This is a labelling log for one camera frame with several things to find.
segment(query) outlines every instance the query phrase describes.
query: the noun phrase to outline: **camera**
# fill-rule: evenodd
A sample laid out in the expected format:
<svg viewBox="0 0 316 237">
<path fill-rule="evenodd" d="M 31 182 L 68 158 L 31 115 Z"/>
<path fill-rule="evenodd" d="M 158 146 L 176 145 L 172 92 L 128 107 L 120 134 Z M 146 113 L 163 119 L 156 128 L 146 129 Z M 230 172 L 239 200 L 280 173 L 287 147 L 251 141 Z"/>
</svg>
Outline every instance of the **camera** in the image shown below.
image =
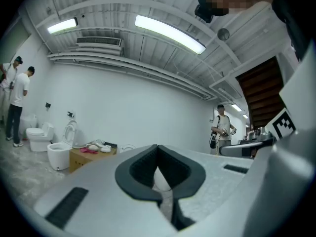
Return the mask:
<svg viewBox="0 0 316 237">
<path fill-rule="evenodd" d="M 194 14 L 199 18 L 203 19 L 206 23 L 211 23 L 213 14 L 206 8 L 203 8 L 200 4 L 196 7 Z"/>
</svg>

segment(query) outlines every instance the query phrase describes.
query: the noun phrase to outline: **sneaker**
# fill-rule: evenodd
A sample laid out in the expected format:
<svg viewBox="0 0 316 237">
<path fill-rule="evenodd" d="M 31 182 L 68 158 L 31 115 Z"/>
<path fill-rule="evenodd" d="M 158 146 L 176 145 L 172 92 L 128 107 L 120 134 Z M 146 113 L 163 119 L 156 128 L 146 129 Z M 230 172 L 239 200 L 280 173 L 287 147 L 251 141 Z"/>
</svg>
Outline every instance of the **sneaker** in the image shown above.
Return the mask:
<svg viewBox="0 0 316 237">
<path fill-rule="evenodd" d="M 24 143 L 23 143 L 22 141 L 20 141 L 19 144 L 13 143 L 13 146 L 14 146 L 15 148 L 17 148 L 17 147 L 22 147 L 23 145 L 24 145 Z"/>
</svg>

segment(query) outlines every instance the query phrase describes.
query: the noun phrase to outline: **air conditioner vent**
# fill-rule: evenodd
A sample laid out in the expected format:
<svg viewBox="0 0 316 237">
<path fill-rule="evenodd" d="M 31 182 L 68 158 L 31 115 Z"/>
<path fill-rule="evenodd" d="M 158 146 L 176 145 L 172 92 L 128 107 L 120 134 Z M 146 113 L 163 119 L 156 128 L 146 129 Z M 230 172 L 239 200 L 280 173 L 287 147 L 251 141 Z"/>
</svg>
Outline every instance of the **air conditioner vent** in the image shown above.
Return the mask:
<svg viewBox="0 0 316 237">
<path fill-rule="evenodd" d="M 97 43 L 97 44 L 108 44 L 108 45 L 121 45 L 122 39 L 109 38 L 109 37 L 81 37 L 77 38 L 77 44 L 79 43 Z"/>
</svg>

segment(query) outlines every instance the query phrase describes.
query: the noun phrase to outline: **cardboard box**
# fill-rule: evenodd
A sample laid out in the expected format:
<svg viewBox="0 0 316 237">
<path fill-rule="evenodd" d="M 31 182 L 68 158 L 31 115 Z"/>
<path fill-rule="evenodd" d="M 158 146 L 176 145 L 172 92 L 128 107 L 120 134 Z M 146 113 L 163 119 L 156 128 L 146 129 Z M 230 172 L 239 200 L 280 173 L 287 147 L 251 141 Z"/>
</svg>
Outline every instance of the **cardboard box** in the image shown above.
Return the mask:
<svg viewBox="0 0 316 237">
<path fill-rule="evenodd" d="M 116 155 L 117 149 L 111 148 L 109 153 L 103 153 L 100 150 L 97 154 L 88 154 L 80 152 L 80 149 L 70 149 L 69 153 L 69 172 L 72 173 L 81 166 L 93 161 L 104 159 Z"/>
</svg>

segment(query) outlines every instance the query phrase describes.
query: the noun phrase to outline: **floor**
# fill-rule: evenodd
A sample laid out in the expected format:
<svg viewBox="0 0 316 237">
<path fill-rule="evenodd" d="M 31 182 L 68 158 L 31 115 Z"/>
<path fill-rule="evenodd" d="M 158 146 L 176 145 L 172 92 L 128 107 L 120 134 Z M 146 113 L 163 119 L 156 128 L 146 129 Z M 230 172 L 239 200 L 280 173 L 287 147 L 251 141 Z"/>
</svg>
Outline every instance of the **floor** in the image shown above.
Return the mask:
<svg viewBox="0 0 316 237">
<path fill-rule="evenodd" d="M 0 131 L 0 177 L 14 198 L 20 199 L 27 206 L 33 207 L 36 200 L 50 187 L 65 178 L 68 169 L 55 171 L 51 168 L 47 152 L 32 152 L 29 142 L 23 147 L 13 147 L 6 141 L 5 133 Z M 170 221 L 172 214 L 172 190 L 163 192 L 155 185 L 153 190 L 161 193 L 163 202 L 161 212 Z"/>
</svg>

